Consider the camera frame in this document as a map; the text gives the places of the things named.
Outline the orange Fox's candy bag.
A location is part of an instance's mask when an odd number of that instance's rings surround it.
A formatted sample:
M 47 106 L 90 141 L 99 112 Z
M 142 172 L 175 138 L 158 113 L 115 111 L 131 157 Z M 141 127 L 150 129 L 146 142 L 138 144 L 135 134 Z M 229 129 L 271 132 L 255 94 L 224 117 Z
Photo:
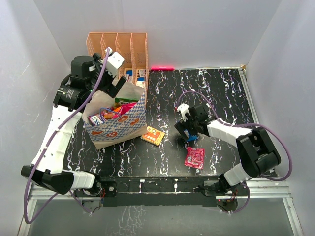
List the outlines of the orange Fox's candy bag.
M 123 111 L 123 107 L 122 106 L 118 106 L 118 107 L 115 107 L 112 112 L 114 114 L 120 116 L 122 114 L 122 111 Z

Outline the blue wafer bar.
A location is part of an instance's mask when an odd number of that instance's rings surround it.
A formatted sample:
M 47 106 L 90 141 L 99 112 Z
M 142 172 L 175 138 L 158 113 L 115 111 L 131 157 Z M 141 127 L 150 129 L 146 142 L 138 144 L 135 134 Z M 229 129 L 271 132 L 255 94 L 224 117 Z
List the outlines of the blue wafer bar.
M 185 130 L 185 134 L 187 135 L 187 142 L 194 141 L 198 138 L 197 135 L 190 134 L 187 130 Z

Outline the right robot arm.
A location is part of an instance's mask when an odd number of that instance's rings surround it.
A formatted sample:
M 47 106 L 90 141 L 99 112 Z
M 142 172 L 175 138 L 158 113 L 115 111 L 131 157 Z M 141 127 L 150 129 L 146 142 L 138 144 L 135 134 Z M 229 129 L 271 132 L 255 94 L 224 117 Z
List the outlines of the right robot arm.
M 259 177 L 281 163 L 281 157 L 264 128 L 242 128 L 225 125 L 222 119 L 209 116 L 203 105 L 196 107 L 181 104 L 176 111 L 181 115 L 174 127 L 187 141 L 190 136 L 203 134 L 218 138 L 237 148 L 240 163 L 224 174 L 218 182 L 206 187 L 231 195 L 237 185 Z

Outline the magenta silver snack bag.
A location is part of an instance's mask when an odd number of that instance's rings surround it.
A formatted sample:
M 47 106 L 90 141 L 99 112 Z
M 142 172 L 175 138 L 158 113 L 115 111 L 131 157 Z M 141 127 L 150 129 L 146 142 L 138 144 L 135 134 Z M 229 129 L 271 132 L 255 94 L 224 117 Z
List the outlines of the magenta silver snack bag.
M 132 109 L 134 106 L 136 105 L 136 103 L 128 103 L 128 104 L 123 104 L 121 106 L 121 115 L 124 115 L 125 113 L 127 113 L 130 109 Z

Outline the white checkered paper bag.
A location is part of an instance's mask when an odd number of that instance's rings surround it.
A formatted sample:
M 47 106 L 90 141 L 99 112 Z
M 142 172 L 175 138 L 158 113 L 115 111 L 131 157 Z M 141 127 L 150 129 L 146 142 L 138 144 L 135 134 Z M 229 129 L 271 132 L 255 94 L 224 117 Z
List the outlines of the white checkered paper bag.
M 115 99 L 97 91 L 85 106 L 82 114 L 84 128 L 96 149 L 102 149 L 147 133 L 146 89 L 131 82 L 125 82 L 116 98 L 136 100 L 137 103 L 126 113 L 92 125 L 88 117 L 99 114 L 100 110 L 114 106 Z

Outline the pink candy pack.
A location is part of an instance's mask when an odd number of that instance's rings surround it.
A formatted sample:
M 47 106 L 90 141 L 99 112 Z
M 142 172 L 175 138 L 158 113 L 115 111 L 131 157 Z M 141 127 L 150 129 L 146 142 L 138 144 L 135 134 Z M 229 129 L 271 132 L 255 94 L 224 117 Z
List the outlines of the pink candy pack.
M 204 155 L 205 155 L 204 149 L 188 147 L 187 156 L 185 159 L 185 166 L 196 169 L 203 169 Z

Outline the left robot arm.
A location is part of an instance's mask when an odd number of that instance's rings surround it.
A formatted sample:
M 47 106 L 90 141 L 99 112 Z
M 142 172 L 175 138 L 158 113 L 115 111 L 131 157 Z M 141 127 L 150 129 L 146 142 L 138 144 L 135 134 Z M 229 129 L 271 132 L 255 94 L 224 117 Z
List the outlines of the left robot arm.
M 63 159 L 73 130 L 92 96 L 100 91 L 114 98 L 127 81 L 121 77 L 116 84 L 113 82 L 125 59 L 118 52 L 108 50 L 105 58 L 94 53 L 76 56 L 71 62 L 71 73 L 62 80 L 55 95 L 43 143 L 32 163 L 21 169 L 21 175 L 27 179 L 26 194 L 31 184 L 63 195 L 76 189 L 84 189 L 91 196 L 101 192 L 97 174 L 65 170 Z

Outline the green Fox's candy bag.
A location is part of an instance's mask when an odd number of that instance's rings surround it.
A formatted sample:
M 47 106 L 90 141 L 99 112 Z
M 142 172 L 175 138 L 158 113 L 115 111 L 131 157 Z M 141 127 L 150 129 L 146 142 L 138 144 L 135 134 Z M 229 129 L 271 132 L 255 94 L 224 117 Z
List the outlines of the green Fox's candy bag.
M 134 100 L 134 99 L 127 99 L 127 98 L 115 98 L 115 103 L 118 104 L 130 104 L 130 103 L 137 103 L 138 100 Z

